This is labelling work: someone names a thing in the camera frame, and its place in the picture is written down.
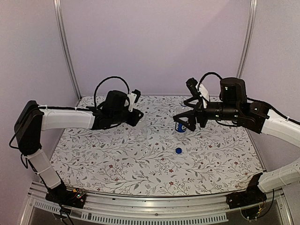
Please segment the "blue bottle cap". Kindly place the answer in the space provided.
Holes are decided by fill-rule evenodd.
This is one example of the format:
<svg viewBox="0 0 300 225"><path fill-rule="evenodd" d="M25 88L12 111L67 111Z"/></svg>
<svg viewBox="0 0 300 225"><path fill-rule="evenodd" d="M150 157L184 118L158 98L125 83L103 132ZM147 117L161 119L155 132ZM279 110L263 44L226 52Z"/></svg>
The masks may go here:
<svg viewBox="0 0 300 225"><path fill-rule="evenodd" d="M182 148L176 148L175 149L176 154L180 155L182 154Z"/></svg>

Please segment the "small clear bottle white cap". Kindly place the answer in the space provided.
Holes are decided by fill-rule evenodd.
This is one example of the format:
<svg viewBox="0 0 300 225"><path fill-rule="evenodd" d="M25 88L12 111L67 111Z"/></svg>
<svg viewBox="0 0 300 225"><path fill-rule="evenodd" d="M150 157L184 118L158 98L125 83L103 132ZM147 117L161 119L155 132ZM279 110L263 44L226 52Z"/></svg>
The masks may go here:
<svg viewBox="0 0 300 225"><path fill-rule="evenodd" d="M148 140L147 120L142 118L135 127L135 138L138 142L145 142Z"/></svg>

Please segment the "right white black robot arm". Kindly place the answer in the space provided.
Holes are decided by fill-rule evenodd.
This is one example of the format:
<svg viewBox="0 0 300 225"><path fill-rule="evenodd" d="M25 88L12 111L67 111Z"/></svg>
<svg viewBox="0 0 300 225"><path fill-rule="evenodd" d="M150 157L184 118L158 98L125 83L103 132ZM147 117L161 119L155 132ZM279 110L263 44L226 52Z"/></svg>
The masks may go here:
<svg viewBox="0 0 300 225"><path fill-rule="evenodd" d="M185 100L184 105L190 110L174 115L173 120L190 131L195 131L196 124L204 128L209 120L231 121L233 126L271 135L299 147L299 122L283 115L269 103L248 98L244 80L221 78L218 102L209 100L202 81L190 78L186 85L192 97Z"/></svg>

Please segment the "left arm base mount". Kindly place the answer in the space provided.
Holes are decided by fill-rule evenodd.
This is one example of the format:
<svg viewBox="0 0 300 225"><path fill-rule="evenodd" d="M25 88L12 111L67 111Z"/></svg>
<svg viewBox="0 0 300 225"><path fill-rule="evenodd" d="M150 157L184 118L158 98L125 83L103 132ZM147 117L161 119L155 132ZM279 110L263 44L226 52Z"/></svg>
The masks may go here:
<svg viewBox="0 0 300 225"><path fill-rule="evenodd" d="M57 187L48 188L45 199L53 203L83 209L86 191L79 188L68 190L65 184L61 183Z"/></svg>

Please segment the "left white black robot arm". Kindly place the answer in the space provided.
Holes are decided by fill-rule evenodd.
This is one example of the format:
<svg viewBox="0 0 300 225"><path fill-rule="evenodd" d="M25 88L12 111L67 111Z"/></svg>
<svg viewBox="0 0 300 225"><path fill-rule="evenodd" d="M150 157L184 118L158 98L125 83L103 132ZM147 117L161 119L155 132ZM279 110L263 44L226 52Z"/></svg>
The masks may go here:
<svg viewBox="0 0 300 225"><path fill-rule="evenodd" d="M141 96L134 90L128 94L112 90L104 102L94 107L58 107L38 105L35 100L27 102L14 126L12 140L23 156L27 158L51 195L59 203L66 203L70 194L42 150L41 132L50 129L82 128L107 130L126 123L136 126L143 113L135 108Z"/></svg>

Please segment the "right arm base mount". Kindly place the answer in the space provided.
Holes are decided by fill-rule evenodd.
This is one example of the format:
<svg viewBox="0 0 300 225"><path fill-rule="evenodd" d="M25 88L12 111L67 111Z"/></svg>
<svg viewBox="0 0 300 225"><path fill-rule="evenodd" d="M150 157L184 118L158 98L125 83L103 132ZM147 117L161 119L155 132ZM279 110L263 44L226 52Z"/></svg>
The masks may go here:
<svg viewBox="0 0 300 225"><path fill-rule="evenodd" d="M267 196L258 187L259 179L262 176L262 172L254 175L246 190L239 192L232 192L226 195L226 203L230 209L249 206L256 203L262 203L262 206L256 207L255 210L245 210L242 216L245 219L253 220L262 217L262 211L265 206Z"/></svg>

